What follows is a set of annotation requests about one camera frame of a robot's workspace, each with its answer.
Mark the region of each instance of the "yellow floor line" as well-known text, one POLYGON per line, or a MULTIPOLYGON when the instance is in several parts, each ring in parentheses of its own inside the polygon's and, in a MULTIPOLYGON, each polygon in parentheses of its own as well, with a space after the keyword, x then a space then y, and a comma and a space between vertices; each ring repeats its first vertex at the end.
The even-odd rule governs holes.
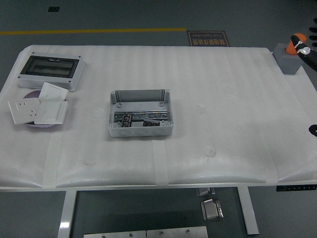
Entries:
POLYGON ((164 32, 164 31, 186 31, 186 28, 135 28, 135 29, 86 29, 86 30, 44 30, 44 31, 0 31, 0 35, 77 34, 77 33, 120 33, 120 32, 164 32))

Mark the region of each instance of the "gray block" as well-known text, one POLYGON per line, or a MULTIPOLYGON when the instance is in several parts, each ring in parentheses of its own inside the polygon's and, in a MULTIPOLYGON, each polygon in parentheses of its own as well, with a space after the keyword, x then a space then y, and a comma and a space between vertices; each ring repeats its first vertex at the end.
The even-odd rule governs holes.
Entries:
POLYGON ((298 55, 290 55, 285 51, 287 44, 277 44, 273 56, 284 74, 296 74, 303 61, 298 55))

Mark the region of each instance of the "purple plate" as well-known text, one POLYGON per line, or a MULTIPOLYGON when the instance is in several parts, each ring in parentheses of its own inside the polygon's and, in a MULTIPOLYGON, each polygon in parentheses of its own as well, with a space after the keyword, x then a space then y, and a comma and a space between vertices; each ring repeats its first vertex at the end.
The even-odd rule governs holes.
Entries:
MULTIPOLYGON (((36 90, 33 92, 28 93, 27 95, 24 96, 24 98, 38 98, 40 95, 41 91, 40 90, 36 90)), ((41 128, 46 128, 46 127, 51 127, 54 124, 47 124, 47 125, 35 125, 34 122, 30 122, 30 123, 25 123, 24 125, 29 126, 29 127, 41 127, 41 128)))

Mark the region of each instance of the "white protective foam sheet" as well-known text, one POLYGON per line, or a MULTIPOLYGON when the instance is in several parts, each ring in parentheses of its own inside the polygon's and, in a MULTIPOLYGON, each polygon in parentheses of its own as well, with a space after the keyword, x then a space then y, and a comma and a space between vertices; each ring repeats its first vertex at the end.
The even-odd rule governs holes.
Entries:
POLYGON ((265 48, 30 46, 0 94, 0 186, 317 180, 317 138, 308 132, 308 111, 317 108, 301 105, 305 87, 310 98, 316 91, 304 74, 294 93, 265 48), (13 123, 7 101, 32 91, 17 76, 34 51, 81 55, 86 63, 63 125, 13 123), (110 136, 110 92, 140 89, 170 89, 171 136, 110 136))

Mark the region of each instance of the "orange object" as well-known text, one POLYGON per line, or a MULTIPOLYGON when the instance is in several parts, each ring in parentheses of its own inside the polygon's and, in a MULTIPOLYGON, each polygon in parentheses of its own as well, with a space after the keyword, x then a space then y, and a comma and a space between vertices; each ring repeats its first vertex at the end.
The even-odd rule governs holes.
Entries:
MULTIPOLYGON (((297 36, 303 43, 306 41, 306 36, 301 34, 301 33, 295 33, 295 36, 297 36)), ((295 49, 295 47, 293 46, 292 41, 290 41, 290 43, 288 44, 288 46, 286 47, 285 51, 290 54, 290 55, 297 55, 297 51, 295 49)))

